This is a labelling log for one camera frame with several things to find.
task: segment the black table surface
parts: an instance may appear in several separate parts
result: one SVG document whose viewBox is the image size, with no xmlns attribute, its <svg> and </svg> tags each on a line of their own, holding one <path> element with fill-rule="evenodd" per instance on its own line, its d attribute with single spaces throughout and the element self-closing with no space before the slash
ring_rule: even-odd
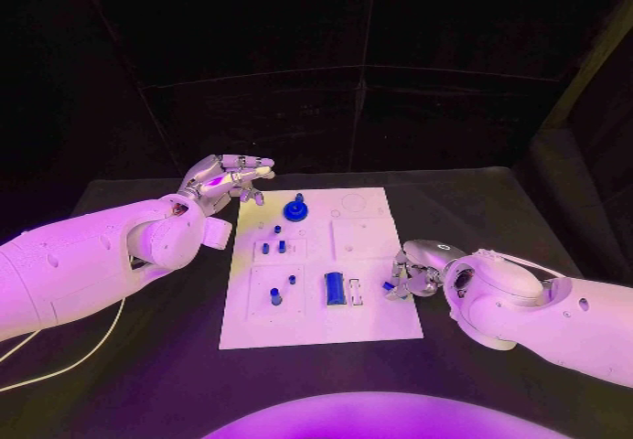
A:
<svg viewBox="0 0 633 439">
<path fill-rule="evenodd" d="M 73 215 L 158 198 L 177 185 L 93 181 Z M 256 186 L 384 187 L 402 242 L 494 249 L 579 276 L 506 168 L 285 175 Z M 234 224 L 237 211 L 233 200 L 217 217 Z M 197 438 L 276 403 L 343 391 L 441 396 L 572 437 L 633 437 L 633 390 L 549 364 L 521 346 L 501 352 L 478 345 L 448 317 L 441 293 L 415 298 L 423 339 L 220 351 L 232 243 L 224 251 L 203 247 L 185 268 L 128 298 L 113 333 L 77 368 L 0 393 L 0 437 Z M 2 362 L 0 387 L 72 364 L 116 307 L 41 331 Z M 2 342 L 0 352 L 20 340 Z"/>
</svg>

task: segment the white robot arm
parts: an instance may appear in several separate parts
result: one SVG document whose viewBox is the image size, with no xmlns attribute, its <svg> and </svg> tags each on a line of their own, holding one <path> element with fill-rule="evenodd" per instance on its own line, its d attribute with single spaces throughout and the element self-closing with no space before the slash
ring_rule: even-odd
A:
<svg viewBox="0 0 633 439">
<path fill-rule="evenodd" d="M 539 281 L 520 265 L 555 278 Z M 488 348 L 519 343 L 552 363 L 633 387 L 633 288 L 422 240 L 408 241 L 395 256 L 392 284 L 389 299 L 429 296 L 442 286 L 452 320 Z"/>
<path fill-rule="evenodd" d="M 61 325 L 135 293 L 191 261 L 200 244 L 223 249 L 232 226 L 207 218 L 230 196 L 263 204 L 250 181 L 272 161 L 210 155 L 175 194 L 59 221 L 0 246 L 0 341 Z"/>
</svg>

